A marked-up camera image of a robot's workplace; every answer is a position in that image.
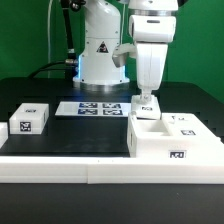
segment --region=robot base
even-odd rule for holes
[[[79,78],[74,78],[73,87],[78,89],[88,90],[88,91],[99,91],[99,92],[126,90],[129,88],[129,79],[125,79],[124,82],[119,84],[98,85],[98,84],[84,83],[84,82],[81,82]]]
[[[128,148],[131,157],[155,161],[218,160],[224,145],[193,114],[163,113],[161,120],[128,118]]]

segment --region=blue light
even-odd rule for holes
[[[79,62],[79,64],[78,64],[78,69],[79,69],[78,78],[80,79],[80,77],[81,77],[81,56],[79,56],[78,62]]]

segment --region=white block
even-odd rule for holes
[[[8,125],[7,123],[0,123],[0,148],[8,139]]]
[[[41,134],[49,117],[49,105],[23,103],[9,120],[11,134]]]

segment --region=black cable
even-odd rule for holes
[[[33,77],[35,77],[41,70],[44,70],[45,68],[49,68],[51,66],[54,66],[54,65],[60,65],[60,64],[65,64],[65,61],[55,61],[55,62],[51,62],[51,63],[48,63],[42,67],[40,67],[39,69],[37,69],[36,71],[30,73],[28,75],[28,78],[29,79],[32,79]]]

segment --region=white box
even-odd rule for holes
[[[9,119],[11,134],[41,134],[49,117],[49,105],[23,103]]]
[[[129,114],[128,148],[131,157],[217,159],[224,145],[193,114],[163,113],[161,120],[137,119]]]
[[[0,123],[0,148],[8,139],[8,125],[7,123]]]

